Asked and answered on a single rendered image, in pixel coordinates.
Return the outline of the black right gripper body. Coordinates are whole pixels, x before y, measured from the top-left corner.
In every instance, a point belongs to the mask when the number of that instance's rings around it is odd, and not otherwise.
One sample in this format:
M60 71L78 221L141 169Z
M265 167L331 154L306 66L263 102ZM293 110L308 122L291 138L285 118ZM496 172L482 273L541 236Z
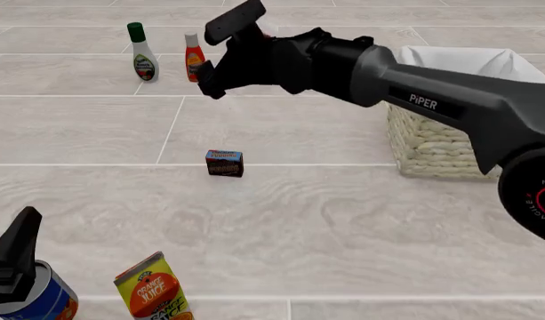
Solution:
M252 84L276 85L292 95L312 87L312 58L309 47L315 42L312 31L296 36L271 36L263 31L255 54Z

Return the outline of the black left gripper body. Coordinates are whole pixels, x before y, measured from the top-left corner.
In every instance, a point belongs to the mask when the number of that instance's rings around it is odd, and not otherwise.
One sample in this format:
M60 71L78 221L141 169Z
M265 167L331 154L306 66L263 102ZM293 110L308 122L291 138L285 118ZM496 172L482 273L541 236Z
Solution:
M0 304L27 300L35 279L35 263L15 267L0 265Z

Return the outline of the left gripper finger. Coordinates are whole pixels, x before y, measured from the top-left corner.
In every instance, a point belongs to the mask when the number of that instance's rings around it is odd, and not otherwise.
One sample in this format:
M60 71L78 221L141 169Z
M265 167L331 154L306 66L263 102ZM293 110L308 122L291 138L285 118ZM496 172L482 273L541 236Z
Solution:
M15 272L35 271L35 251L42 215L25 207L0 236L0 269Z

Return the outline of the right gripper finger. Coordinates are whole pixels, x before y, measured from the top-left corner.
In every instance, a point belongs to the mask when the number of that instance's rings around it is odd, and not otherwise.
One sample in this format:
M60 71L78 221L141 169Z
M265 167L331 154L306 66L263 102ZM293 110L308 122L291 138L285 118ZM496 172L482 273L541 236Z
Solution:
M210 60L206 60L196 70L196 79L199 84L208 84L211 82L214 74L214 66Z
M227 90L246 87L255 78L252 68L256 66L256 41L240 41L231 38L226 42L227 50L219 63L214 66L214 74L208 84L198 84L203 95L218 100L226 95Z

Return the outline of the chocolate pudding box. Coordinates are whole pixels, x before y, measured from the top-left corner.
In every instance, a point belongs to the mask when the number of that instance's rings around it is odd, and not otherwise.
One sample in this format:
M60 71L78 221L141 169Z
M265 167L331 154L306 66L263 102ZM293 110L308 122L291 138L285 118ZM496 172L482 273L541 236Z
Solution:
M241 178L244 174L242 152L209 150L205 161L209 175Z

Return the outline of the wicker basket with white liner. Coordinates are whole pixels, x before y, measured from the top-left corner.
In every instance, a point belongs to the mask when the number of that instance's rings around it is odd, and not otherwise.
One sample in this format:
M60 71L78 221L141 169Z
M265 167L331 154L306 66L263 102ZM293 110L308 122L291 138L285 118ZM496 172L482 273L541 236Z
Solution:
M545 84L545 75L510 49L404 46L394 51L399 63L518 82ZM387 131L402 175L422 178L495 180L477 167L468 135L411 111L388 104Z

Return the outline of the red sauce bottle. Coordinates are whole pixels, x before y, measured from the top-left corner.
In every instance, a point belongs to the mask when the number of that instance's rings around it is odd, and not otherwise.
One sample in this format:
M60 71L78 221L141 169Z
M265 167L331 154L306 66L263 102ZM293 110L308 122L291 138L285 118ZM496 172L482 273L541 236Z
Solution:
M200 47L197 33L188 32L184 37L186 42L185 66L188 80L198 82L197 71L205 62L204 53Z

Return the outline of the blue and white tin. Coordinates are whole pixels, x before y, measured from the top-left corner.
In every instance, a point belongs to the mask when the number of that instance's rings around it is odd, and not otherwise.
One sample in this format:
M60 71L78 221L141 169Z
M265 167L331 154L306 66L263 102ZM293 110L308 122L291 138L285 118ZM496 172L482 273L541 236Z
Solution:
M51 266L36 260L35 283L27 300L0 304L3 320L73 320L78 309L74 291Z

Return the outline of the green-capped salad dressing bottle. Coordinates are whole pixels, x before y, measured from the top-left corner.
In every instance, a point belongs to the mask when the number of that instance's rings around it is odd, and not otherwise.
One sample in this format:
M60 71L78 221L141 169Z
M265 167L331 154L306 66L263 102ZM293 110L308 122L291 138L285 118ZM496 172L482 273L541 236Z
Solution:
M155 82L159 76L159 66L148 45L142 23L128 23L127 30L132 42L132 67L135 73L143 82Z

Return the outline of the orange juice carton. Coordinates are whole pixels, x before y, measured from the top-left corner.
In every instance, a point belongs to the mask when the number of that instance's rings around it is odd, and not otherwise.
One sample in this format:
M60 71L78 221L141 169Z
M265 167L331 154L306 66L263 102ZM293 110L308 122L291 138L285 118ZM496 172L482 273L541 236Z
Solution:
M162 252L116 276L114 285L134 320L195 320Z

